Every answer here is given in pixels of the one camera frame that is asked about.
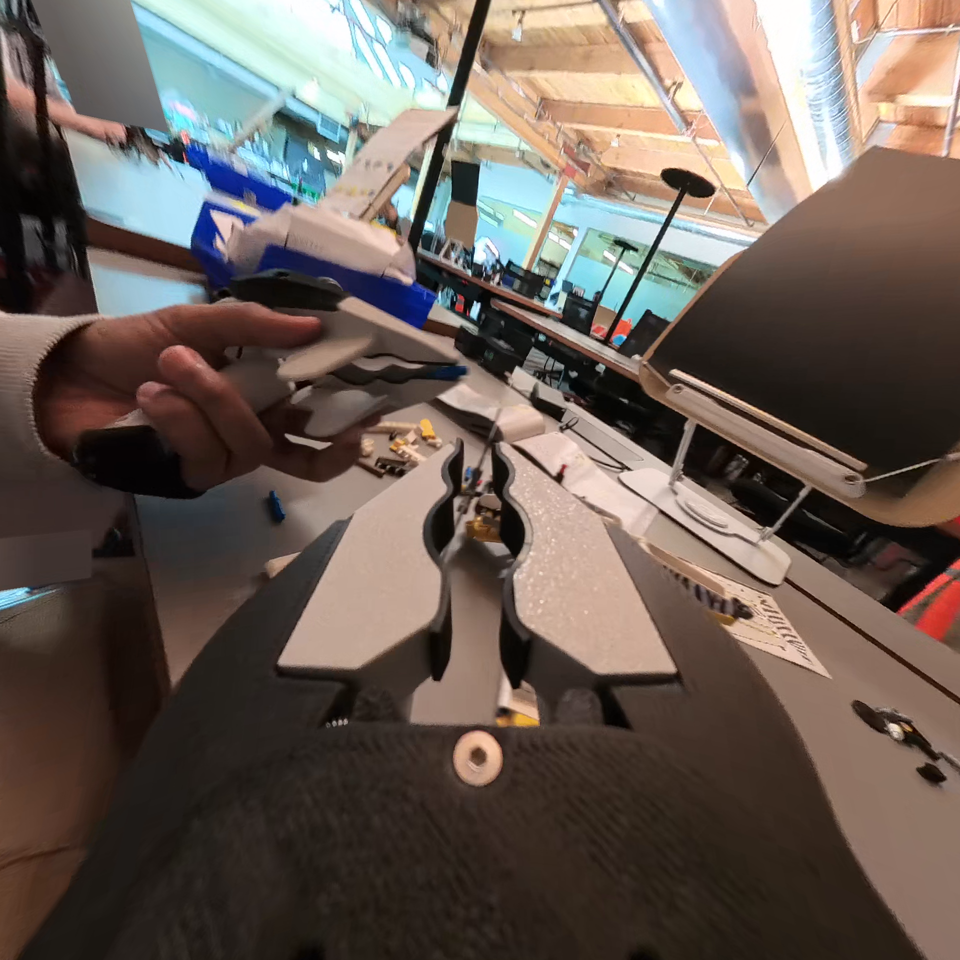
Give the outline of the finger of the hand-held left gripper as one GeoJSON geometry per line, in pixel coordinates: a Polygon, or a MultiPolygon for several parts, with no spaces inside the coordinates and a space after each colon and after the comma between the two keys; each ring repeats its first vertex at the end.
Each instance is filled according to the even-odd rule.
{"type": "Polygon", "coordinates": [[[401,362],[450,362],[465,366],[454,346],[434,340],[423,330],[357,297],[344,298],[338,309],[324,311],[323,319],[325,343],[364,342],[345,364],[332,371],[340,379],[345,379],[345,365],[361,358],[373,358],[375,364],[395,358],[401,362]]]}
{"type": "Polygon", "coordinates": [[[454,381],[426,379],[425,374],[450,362],[402,362],[396,358],[374,363],[374,358],[361,358],[344,365],[344,384],[372,397],[438,397],[454,385],[454,381]]]}

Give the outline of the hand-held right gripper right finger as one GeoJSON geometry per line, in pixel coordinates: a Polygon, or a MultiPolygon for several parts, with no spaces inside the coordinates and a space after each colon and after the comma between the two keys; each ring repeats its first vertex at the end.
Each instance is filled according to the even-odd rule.
{"type": "Polygon", "coordinates": [[[502,587],[499,656],[513,689],[547,705],[570,690],[598,694],[672,685],[679,669],[606,517],[516,446],[491,454],[502,587]]]}

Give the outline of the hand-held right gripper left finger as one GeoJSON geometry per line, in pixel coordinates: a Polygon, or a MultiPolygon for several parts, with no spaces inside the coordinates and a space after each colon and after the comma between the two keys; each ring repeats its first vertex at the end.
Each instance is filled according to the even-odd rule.
{"type": "Polygon", "coordinates": [[[419,687],[450,663],[446,553],[464,444],[445,445],[354,512],[277,661],[352,687],[419,687]]]}

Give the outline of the person's left forearm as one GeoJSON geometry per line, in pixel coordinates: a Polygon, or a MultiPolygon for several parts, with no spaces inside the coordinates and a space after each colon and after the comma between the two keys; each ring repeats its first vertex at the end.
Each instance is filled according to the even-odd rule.
{"type": "Polygon", "coordinates": [[[111,499],[61,456],[40,432],[44,363],[97,314],[70,317],[2,313],[1,493],[5,536],[96,531],[106,526],[111,499]]]}

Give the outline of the pile of small lego pieces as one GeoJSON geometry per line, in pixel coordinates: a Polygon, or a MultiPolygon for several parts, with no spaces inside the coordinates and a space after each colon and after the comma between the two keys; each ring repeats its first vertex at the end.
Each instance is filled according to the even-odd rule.
{"type": "Polygon", "coordinates": [[[443,446],[430,419],[379,421],[361,438],[356,466],[377,478],[402,478],[443,446]]]}

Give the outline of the black lego assembly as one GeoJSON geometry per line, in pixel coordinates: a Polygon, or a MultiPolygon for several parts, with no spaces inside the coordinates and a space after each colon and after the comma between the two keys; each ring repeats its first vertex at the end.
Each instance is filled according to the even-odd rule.
{"type": "Polygon", "coordinates": [[[921,751],[931,760],[939,757],[939,752],[916,726],[914,721],[893,707],[879,707],[867,702],[850,702],[853,713],[870,729],[896,742],[906,744],[921,751]]]}

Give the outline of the person's left hand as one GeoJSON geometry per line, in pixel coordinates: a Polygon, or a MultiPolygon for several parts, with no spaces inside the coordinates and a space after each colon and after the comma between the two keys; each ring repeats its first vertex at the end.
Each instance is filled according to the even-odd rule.
{"type": "Polygon", "coordinates": [[[40,365],[33,392],[38,436],[66,461],[82,433],[141,409],[179,456],[193,491],[261,467],[328,482],[359,460],[368,426],[330,438],[324,449],[295,443],[290,436],[302,433],[306,411],[283,403],[256,414],[219,372],[228,348],[294,351],[320,333],[318,318],[249,303],[98,318],[63,339],[40,365]]]}

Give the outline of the blue storage bin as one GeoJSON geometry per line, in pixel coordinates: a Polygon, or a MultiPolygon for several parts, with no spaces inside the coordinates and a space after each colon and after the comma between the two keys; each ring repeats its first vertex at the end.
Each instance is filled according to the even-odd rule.
{"type": "Polygon", "coordinates": [[[352,295],[370,306],[381,309],[408,325],[423,330],[437,302],[437,294],[418,282],[399,280],[354,270],[331,263],[311,254],[270,244],[252,268],[241,268],[226,255],[222,228],[246,227],[255,216],[228,205],[227,198],[209,195],[198,212],[191,235],[190,251],[204,274],[211,290],[226,289],[240,278],[269,271],[282,271],[313,281],[329,281],[343,293],[352,295]]]}

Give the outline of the white plastic bags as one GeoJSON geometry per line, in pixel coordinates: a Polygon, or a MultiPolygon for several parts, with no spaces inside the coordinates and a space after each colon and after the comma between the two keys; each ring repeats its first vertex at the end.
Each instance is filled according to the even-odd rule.
{"type": "Polygon", "coordinates": [[[255,267],[267,248],[276,246],[406,285],[416,278],[411,247],[377,222],[361,222],[291,203],[262,212],[244,225],[227,227],[226,216],[221,214],[213,219],[221,232],[218,250],[236,267],[255,267]]]}

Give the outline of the black electronic box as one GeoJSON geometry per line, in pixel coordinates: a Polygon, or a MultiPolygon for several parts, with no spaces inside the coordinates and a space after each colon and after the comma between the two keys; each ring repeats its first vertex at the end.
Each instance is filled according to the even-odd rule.
{"type": "Polygon", "coordinates": [[[509,343],[496,337],[481,335],[465,325],[456,331],[454,346],[463,357],[477,362],[484,370],[498,378],[509,378],[524,364],[524,355],[509,343]]]}

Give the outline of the white paper sheet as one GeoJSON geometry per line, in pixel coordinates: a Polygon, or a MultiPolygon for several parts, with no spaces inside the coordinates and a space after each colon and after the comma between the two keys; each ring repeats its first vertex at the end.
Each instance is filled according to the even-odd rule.
{"type": "Polygon", "coordinates": [[[606,473],[566,434],[541,434],[514,446],[571,495],[635,539],[643,539],[656,519],[652,504],[606,473]]]}

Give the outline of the cardboard flap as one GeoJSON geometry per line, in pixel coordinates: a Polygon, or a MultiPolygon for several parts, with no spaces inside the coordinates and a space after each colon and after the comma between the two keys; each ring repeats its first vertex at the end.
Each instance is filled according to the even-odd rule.
{"type": "Polygon", "coordinates": [[[408,180],[408,158],[435,138],[448,117],[446,109],[411,108],[379,127],[318,203],[318,211],[361,222],[375,219],[408,180]]]}

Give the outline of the striped instruction booklet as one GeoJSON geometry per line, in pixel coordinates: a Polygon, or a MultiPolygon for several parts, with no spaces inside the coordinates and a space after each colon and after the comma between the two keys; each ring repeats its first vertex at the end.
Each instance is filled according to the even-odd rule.
{"type": "Polygon", "coordinates": [[[823,678],[832,677],[770,593],[685,560],[659,562],[736,641],[823,678]]]}

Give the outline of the short black disc stand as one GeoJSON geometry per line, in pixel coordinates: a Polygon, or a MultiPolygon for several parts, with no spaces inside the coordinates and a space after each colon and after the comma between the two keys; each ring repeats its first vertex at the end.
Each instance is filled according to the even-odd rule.
{"type": "Polygon", "coordinates": [[[614,236],[610,241],[610,246],[612,246],[616,253],[610,253],[609,257],[611,259],[608,275],[602,285],[602,287],[594,294],[593,300],[596,306],[601,306],[604,297],[606,296],[607,290],[609,289],[612,281],[614,280],[617,272],[620,268],[621,262],[626,255],[633,255],[639,251],[639,248],[632,242],[614,236]]]}

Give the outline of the black pole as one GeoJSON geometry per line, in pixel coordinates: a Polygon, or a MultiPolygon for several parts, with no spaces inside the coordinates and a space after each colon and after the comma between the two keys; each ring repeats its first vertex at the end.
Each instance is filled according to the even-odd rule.
{"type": "Polygon", "coordinates": [[[414,193],[413,220],[407,238],[415,254],[421,246],[426,221],[452,138],[453,127],[459,117],[460,109],[466,95],[491,5],[491,1],[475,1],[473,3],[470,18],[465,33],[462,36],[461,52],[458,56],[456,69],[448,91],[446,103],[448,117],[441,125],[432,143],[428,145],[424,154],[423,164],[419,172],[416,191],[414,193]]]}

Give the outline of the tall black disc stand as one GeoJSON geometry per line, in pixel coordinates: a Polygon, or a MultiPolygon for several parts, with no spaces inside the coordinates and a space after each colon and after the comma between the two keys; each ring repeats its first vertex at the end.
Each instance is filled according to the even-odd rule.
{"type": "Polygon", "coordinates": [[[659,248],[665,239],[666,233],[670,228],[684,199],[688,197],[692,197],[694,199],[710,199],[713,198],[714,194],[716,193],[716,187],[709,179],[702,176],[702,174],[698,174],[687,168],[662,168],[659,172],[659,178],[666,186],[675,192],[675,197],[660,228],[654,236],[652,244],[649,246],[644,259],[637,269],[627,293],[624,295],[623,300],[614,314],[613,319],[607,326],[606,333],[602,341],[604,346],[609,346],[613,342],[618,324],[623,318],[633,296],[637,293],[642,280],[644,279],[653,260],[659,252],[659,248]]]}

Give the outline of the person's tan pants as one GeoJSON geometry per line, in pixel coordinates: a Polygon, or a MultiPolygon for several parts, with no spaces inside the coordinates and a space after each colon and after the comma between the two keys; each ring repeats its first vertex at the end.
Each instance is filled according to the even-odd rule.
{"type": "Polygon", "coordinates": [[[134,585],[77,582],[2,611],[2,958],[65,893],[169,690],[134,585]]]}

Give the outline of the red object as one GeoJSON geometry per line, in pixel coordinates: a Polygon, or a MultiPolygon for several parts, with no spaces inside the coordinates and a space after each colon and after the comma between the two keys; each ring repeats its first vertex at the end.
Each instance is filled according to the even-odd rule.
{"type": "Polygon", "coordinates": [[[915,629],[959,653],[959,560],[907,601],[897,614],[915,629]]]}

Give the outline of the dark tilted monitor on stand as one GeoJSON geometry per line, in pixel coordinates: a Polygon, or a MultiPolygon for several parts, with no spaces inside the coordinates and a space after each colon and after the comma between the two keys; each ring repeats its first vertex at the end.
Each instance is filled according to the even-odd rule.
{"type": "Polygon", "coordinates": [[[684,427],[669,473],[624,485],[755,580],[813,491],[872,522],[930,527],[959,507],[959,160],[873,147],[729,259],[639,360],[684,427]],[[697,427],[791,475],[754,529],[685,481],[697,427]]]}

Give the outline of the silver ventilation duct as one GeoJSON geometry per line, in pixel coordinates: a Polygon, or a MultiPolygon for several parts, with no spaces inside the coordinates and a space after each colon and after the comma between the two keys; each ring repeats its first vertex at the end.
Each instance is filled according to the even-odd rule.
{"type": "Polygon", "coordinates": [[[767,223],[862,153],[847,2],[646,5],[767,223]]]}

